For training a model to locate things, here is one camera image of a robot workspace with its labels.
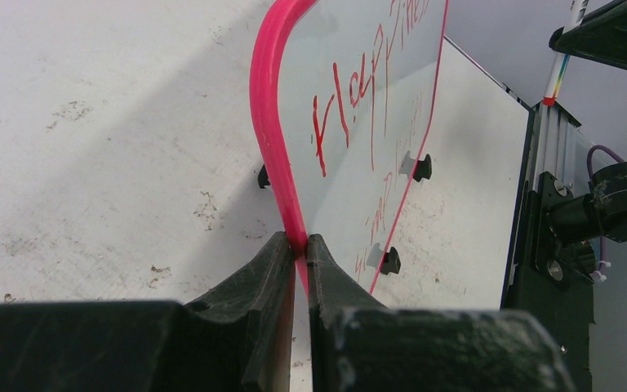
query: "bolt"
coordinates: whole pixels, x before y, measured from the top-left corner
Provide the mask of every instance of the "bolt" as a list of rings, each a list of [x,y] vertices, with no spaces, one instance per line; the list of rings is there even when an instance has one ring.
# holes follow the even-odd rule
[[[555,281],[561,282],[561,279],[563,279],[563,270],[561,270],[561,265],[556,260],[552,260],[547,264],[547,271],[549,276],[554,278]]]
[[[559,180],[554,180],[554,188],[558,194],[562,196],[566,196],[568,194],[568,189],[566,189],[566,186]]]

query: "gray wall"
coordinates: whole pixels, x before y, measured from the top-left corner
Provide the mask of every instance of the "gray wall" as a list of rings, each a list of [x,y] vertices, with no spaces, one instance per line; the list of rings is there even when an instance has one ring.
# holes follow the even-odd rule
[[[589,9],[605,3],[590,0]],[[549,37],[566,23],[570,4],[451,0],[447,36],[533,105],[544,94],[554,59]],[[559,102],[583,123],[585,136],[627,159],[627,71],[572,58]],[[608,252],[612,267],[595,288],[597,325],[591,326],[595,391],[627,390],[627,243],[609,242]]]

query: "cable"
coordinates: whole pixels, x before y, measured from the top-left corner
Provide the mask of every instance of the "cable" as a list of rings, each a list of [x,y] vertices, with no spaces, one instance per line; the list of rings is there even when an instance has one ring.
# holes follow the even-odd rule
[[[592,146],[592,148],[590,148],[590,150],[588,151],[588,157],[587,157],[587,167],[588,167],[588,176],[590,177],[590,180],[593,179],[593,153],[597,150],[601,150],[604,151],[605,153],[607,153],[607,155],[609,155],[610,157],[612,157],[615,161],[617,161],[618,163],[622,163],[624,162],[624,159],[622,157],[619,156],[619,154],[615,153],[614,151],[612,151],[609,147],[606,147],[605,145],[594,145]],[[611,265],[610,263],[608,263],[605,259],[607,258],[607,246],[605,245],[605,238],[604,236],[600,236],[599,238],[599,265],[598,265],[598,270],[595,272],[598,272],[597,274],[594,274],[595,276],[599,277],[599,281],[600,282],[604,282],[604,280],[607,278],[604,276],[604,270]]]

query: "white table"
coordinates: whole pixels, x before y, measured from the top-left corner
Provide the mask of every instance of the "white table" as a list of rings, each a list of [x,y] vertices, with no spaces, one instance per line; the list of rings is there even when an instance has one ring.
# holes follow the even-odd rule
[[[186,302],[282,229],[256,186],[247,94],[268,6],[0,4],[0,302]],[[402,269],[376,295],[496,308],[527,114],[450,45],[441,66],[434,177],[411,187],[394,237]],[[300,288],[296,306],[291,384],[306,390]]]

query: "pink border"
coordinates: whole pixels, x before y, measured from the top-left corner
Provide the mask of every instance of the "pink border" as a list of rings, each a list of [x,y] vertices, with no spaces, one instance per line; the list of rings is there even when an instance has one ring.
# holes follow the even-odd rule
[[[256,139],[260,146],[260,154],[263,157],[265,167],[268,170],[270,182],[275,191],[275,200],[280,209],[285,232],[296,254],[296,267],[299,271],[301,282],[306,294],[309,294],[309,280],[304,258],[306,245],[309,241],[304,217],[301,214],[299,198],[296,194],[296,185],[291,173],[290,160],[287,155],[282,126],[278,112],[278,79],[282,55],[285,44],[294,29],[296,23],[318,0],[276,0],[265,15],[260,27],[251,60],[251,74],[249,82],[249,101],[251,104],[251,119],[256,131]],[[443,32],[446,28],[446,16],[448,12],[448,0],[443,12],[443,27],[441,42],[438,47],[438,62],[436,66],[436,78],[434,79],[434,96],[429,115],[429,125],[422,140],[420,152],[424,148],[426,137],[429,134],[431,119],[434,115],[434,102],[436,98],[436,85],[438,84],[438,66],[441,63],[441,50],[443,47]],[[390,239],[393,237],[395,225],[398,223],[400,211],[405,203],[407,191],[410,189],[411,179],[407,182],[405,193],[402,196],[398,212],[390,229],[388,242],[384,252],[387,252]],[[369,292],[373,292],[379,269],[371,284]]]
[[[448,17],[448,0],[446,0],[446,7],[443,9],[443,27],[441,28],[441,42],[438,44],[438,60],[436,61],[436,76],[434,77],[434,92],[431,96],[431,113],[429,113],[429,124],[426,126],[426,133],[424,134],[424,139],[422,140],[422,144],[420,145],[419,153],[415,157],[415,167],[412,168],[411,173],[415,172],[417,161],[419,161],[420,156],[422,154],[422,150],[424,149],[424,144],[426,143],[426,138],[429,136],[429,129],[431,128],[431,120],[434,118],[434,106],[436,105],[436,86],[438,86],[438,69],[441,66],[441,53],[443,51],[443,34],[446,33],[446,19]],[[395,220],[393,222],[393,227],[390,228],[390,234],[388,234],[388,242],[385,243],[385,248],[383,249],[383,254],[388,251],[388,247],[390,246],[390,239],[393,238],[393,233],[395,232],[395,225],[398,223],[398,218],[400,217],[400,211],[402,210],[402,206],[405,205],[405,198],[407,197],[407,192],[410,190],[410,184],[412,183],[412,178],[407,181],[407,186],[405,187],[405,194],[402,195],[402,200],[400,200],[400,207],[398,207],[398,212],[395,214]],[[374,288],[376,287],[376,281],[378,280],[378,275],[380,272],[381,264],[379,264],[378,269],[376,270],[376,276],[374,277],[374,281],[371,282],[371,287],[369,288],[369,294],[374,293]]]

